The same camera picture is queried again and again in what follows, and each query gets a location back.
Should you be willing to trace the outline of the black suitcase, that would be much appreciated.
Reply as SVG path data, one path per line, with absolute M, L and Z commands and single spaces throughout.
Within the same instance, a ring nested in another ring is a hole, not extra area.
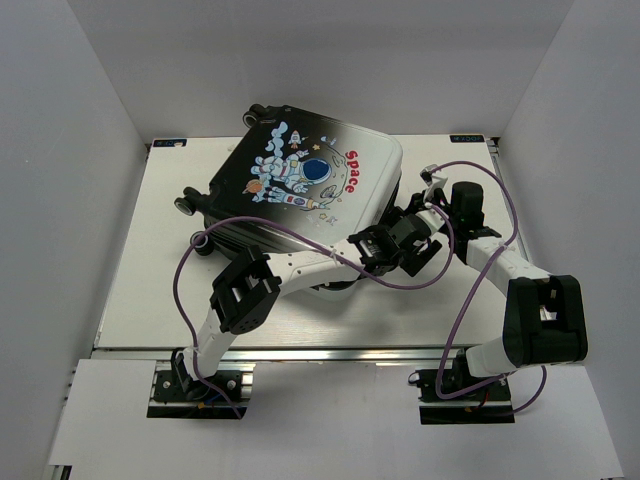
M 394 205 L 403 150 L 393 137 L 292 106 L 252 105 L 248 131 L 201 193 L 174 204 L 204 224 L 273 221 L 329 246 L 380 222 Z

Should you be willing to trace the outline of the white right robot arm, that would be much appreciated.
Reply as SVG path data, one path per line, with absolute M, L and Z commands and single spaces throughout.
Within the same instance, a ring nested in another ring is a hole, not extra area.
M 429 204 L 442 208 L 454 231 L 454 254 L 505 295 L 501 335 L 459 351 L 444 373 L 444 384 L 466 399 L 484 391 L 489 378 L 535 365 L 580 362 L 588 353 L 578 280 L 540 269 L 511 249 L 484 224 L 483 200 L 479 184 L 457 182 L 450 199 L 435 187 L 414 194 L 406 209 L 417 214 Z

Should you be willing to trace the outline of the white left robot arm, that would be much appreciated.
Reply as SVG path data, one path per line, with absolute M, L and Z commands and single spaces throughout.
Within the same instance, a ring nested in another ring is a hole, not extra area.
M 292 253 L 266 253 L 244 248 L 213 282 L 205 323 L 192 330 L 192 344 L 172 361 L 177 387 L 199 399 L 211 387 L 222 356 L 236 337 L 260 327 L 276 300 L 290 293 L 363 277 L 391 287 L 381 277 L 400 267 L 414 276 L 439 250 L 431 240 L 447 222 L 433 209 L 409 214 L 395 225 L 376 225 L 329 246 L 282 225 L 264 223 L 307 248 Z

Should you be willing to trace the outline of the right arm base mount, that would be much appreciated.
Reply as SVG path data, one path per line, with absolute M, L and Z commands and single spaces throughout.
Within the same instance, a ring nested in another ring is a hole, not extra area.
M 451 399 L 436 393 L 437 369 L 415 370 L 408 385 L 419 390 L 419 415 L 422 425 L 490 425 L 515 422 L 511 392 L 506 379 L 478 387 L 482 379 L 469 373 L 465 353 L 459 350 L 450 367 L 443 371 L 442 394 L 473 387 L 470 392 Z

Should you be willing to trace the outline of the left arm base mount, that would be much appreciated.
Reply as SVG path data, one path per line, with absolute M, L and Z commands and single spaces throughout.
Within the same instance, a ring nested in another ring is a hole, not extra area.
M 147 417 L 151 419 L 238 420 L 246 413 L 252 391 L 253 372 L 219 370 L 207 381 L 212 389 L 187 375 L 181 349 L 168 362 L 156 365 Z

